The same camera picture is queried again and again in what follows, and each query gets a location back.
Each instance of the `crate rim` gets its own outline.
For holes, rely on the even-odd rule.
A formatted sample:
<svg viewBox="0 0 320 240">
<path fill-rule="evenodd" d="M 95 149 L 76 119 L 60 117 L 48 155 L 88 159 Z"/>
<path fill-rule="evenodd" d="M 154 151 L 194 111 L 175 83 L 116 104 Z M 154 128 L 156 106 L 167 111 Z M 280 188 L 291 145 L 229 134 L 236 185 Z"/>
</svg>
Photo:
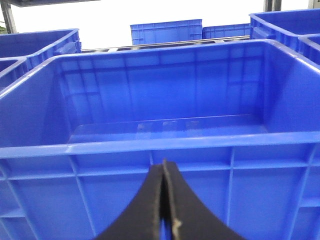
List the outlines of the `crate rim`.
<svg viewBox="0 0 320 240">
<path fill-rule="evenodd" d="M 299 41 L 309 45 L 310 47 L 320 50 L 320 44 L 312 41 L 310 38 L 312 37 L 320 37 L 320 33 L 315 33 L 315 34 L 306 34 L 306 35 L 301 35 L 298 37 Z"/>
<path fill-rule="evenodd" d="M 319 144 L 320 131 L 275 132 L 147 140 L 100 141 L 52 145 L 0 147 L 0 159 L 87 155 L 152 150 L 203 149 L 240 146 Z"/>
<path fill-rule="evenodd" d="M 16 62 L 11 64 L 7 68 L 3 69 L 2 71 L 0 71 L 0 78 L 2 78 L 3 76 L 11 72 L 12 69 L 15 69 L 16 67 L 23 64 L 25 61 L 27 61 L 27 59 L 28 58 L 26 56 L 1 57 L 0 62 L 2 61 L 16 61 Z"/>
<path fill-rule="evenodd" d="M 296 12 L 310 12 L 310 11 L 320 11 L 320 9 L 315 8 L 315 9 L 302 9 L 302 10 L 287 10 L 287 11 L 267 11 L 267 12 L 258 12 L 258 13 L 251 13 L 249 14 L 251 19 L 254 19 L 255 21 L 265 25 L 268 28 L 274 29 L 282 34 L 286 34 L 287 36 L 290 37 L 301 37 L 301 36 L 306 36 L 306 35 L 310 35 L 310 34 L 295 34 L 291 31 L 288 31 L 282 27 L 279 27 L 277 25 L 274 25 L 264 19 L 262 19 L 261 17 L 259 17 L 258 15 L 272 15 L 272 14 L 277 14 L 277 13 L 296 13 Z"/>
<path fill-rule="evenodd" d="M 13 89 L 17 88 L 19 85 L 24 83 L 28 78 L 30 78 L 32 75 L 39 72 L 43 67 L 49 65 L 51 62 L 56 61 L 58 59 L 68 59 L 68 58 L 74 58 L 77 56 L 109 56 L 109 55 L 122 55 L 122 54 L 136 54 L 136 53 L 154 53 L 154 52 L 164 52 L 164 51 L 170 51 L 175 49 L 197 49 L 197 48 L 205 48 L 210 46 L 226 46 L 226 45 L 241 45 L 243 43 L 251 44 L 251 43 L 263 43 L 270 46 L 275 47 L 276 49 L 279 49 L 286 55 L 289 55 L 298 61 L 305 64 L 308 68 L 310 68 L 312 71 L 317 72 L 320 74 L 320 65 L 316 64 L 315 62 L 311 61 L 307 57 L 303 56 L 301 53 L 294 51 L 293 49 L 289 48 L 288 46 L 284 45 L 283 43 L 280 43 L 273 39 L 248 39 L 248 40 L 242 40 L 242 41 L 230 41 L 230 42 L 221 42 L 221 43 L 209 43 L 206 45 L 184 45 L 184 46 L 173 46 L 173 47 L 161 47 L 161 48 L 145 48 L 145 49 L 137 49 L 137 50 L 123 50 L 123 51 L 115 51 L 115 52 L 88 52 L 88 53 L 72 53 L 72 54 L 64 54 L 64 55 L 56 55 L 52 56 L 45 61 L 43 61 L 41 64 L 34 67 L 32 70 L 28 71 L 24 75 L 22 75 L 20 78 L 18 78 L 13 84 L 6 87 L 6 89 L 2 92 L 0 92 L 0 99 L 5 97 L 7 94 L 9 94 Z"/>
</svg>

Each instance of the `white wall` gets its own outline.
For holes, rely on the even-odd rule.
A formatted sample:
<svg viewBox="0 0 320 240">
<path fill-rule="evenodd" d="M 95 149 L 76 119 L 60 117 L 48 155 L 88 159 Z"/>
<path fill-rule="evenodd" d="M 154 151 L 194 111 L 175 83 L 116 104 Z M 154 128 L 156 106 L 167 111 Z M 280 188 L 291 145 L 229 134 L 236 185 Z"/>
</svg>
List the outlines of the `white wall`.
<svg viewBox="0 0 320 240">
<path fill-rule="evenodd" d="M 18 32 L 79 28 L 82 49 L 132 45 L 131 24 L 203 19 L 202 25 L 249 23 L 264 0 L 98 0 L 45 6 L 12 6 Z M 282 0 L 283 10 L 306 9 L 308 0 Z"/>
</svg>

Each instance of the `plastic crate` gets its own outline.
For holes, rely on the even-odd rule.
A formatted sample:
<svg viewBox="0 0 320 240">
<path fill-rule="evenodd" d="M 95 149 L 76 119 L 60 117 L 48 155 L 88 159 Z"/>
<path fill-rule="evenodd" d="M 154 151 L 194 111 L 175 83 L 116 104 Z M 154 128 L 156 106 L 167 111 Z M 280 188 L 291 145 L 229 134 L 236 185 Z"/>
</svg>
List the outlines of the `plastic crate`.
<svg viewBox="0 0 320 240">
<path fill-rule="evenodd" d="M 46 59 L 81 53 L 78 29 L 0 35 L 0 93 Z"/>
<path fill-rule="evenodd" d="M 206 26 L 202 29 L 202 39 L 250 35 L 250 29 L 250 23 L 223 26 Z"/>
<path fill-rule="evenodd" d="M 81 53 L 78 29 L 0 35 L 0 58 L 27 58 L 28 70 L 62 54 Z"/>
<path fill-rule="evenodd" d="M 320 34 L 320 9 L 250 14 L 252 39 L 275 39 L 299 50 L 298 37 Z"/>
<path fill-rule="evenodd" d="M 132 44 L 157 44 L 202 39 L 202 19 L 131 25 Z"/>
<path fill-rule="evenodd" d="M 89 240 L 166 158 L 248 240 L 317 240 L 319 92 L 273 40 L 48 59 L 0 94 L 0 238 Z"/>
<path fill-rule="evenodd" d="M 311 34 L 299 37 L 299 52 L 320 65 L 320 34 Z"/>
</svg>

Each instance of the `blue plastic crate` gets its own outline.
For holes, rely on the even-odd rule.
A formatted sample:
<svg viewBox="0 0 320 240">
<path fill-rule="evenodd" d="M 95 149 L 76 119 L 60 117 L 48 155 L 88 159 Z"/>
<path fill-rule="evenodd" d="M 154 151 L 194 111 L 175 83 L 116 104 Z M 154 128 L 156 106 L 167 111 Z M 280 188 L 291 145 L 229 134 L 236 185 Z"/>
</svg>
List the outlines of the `blue plastic crate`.
<svg viewBox="0 0 320 240">
<path fill-rule="evenodd" d="M 31 70 L 44 60 L 62 54 L 81 53 L 78 29 L 0 35 L 0 58 L 27 58 Z"/>
<path fill-rule="evenodd" d="M 317 240 L 319 92 L 273 40 L 48 59 L 0 94 L 0 239 L 89 240 L 166 158 L 248 240 Z"/>
<path fill-rule="evenodd" d="M 250 29 L 250 23 L 223 26 L 206 26 L 202 29 L 202 39 L 250 35 Z"/>
<path fill-rule="evenodd" d="M 275 39 L 299 50 L 298 37 L 320 34 L 320 9 L 273 11 L 250 14 L 252 39 Z"/>
<path fill-rule="evenodd" d="M 81 52 L 78 29 L 0 35 L 0 93 L 46 59 Z"/>
<path fill-rule="evenodd" d="M 300 36 L 299 41 L 299 52 L 320 65 L 320 34 Z"/>
<path fill-rule="evenodd" d="M 132 44 L 157 44 L 202 39 L 202 19 L 131 25 Z"/>
</svg>

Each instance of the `metal shelf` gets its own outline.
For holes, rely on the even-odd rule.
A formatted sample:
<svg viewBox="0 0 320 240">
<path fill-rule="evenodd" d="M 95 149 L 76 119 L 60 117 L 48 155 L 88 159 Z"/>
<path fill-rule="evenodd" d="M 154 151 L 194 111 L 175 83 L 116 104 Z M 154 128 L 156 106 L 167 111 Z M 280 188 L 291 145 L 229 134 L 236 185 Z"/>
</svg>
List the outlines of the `metal shelf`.
<svg viewBox="0 0 320 240">
<path fill-rule="evenodd" d="M 84 49 L 82 53 L 103 53 L 103 52 L 118 52 L 128 50 L 141 50 L 141 49 L 155 49 L 155 48 L 169 48 L 169 47 L 180 47 L 189 45 L 202 45 L 202 44 L 217 44 L 225 42 L 234 42 L 241 40 L 248 40 L 250 36 L 231 36 L 231 37 L 219 37 L 211 39 L 199 39 L 192 41 L 175 41 L 155 44 L 141 44 L 134 46 L 121 46 L 121 47 L 109 47 L 109 48 L 97 48 L 97 49 Z"/>
<path fill-rule="evenodd" d="M 40 5 L 51 5 L 51 4 L 65 4 L 65 3 L 78 3 L 78 2 L 88 2 L 97 0 L 1 0 L 8 4 L 13 4 L 18 7 L 31 7 Z"/>
</svg>

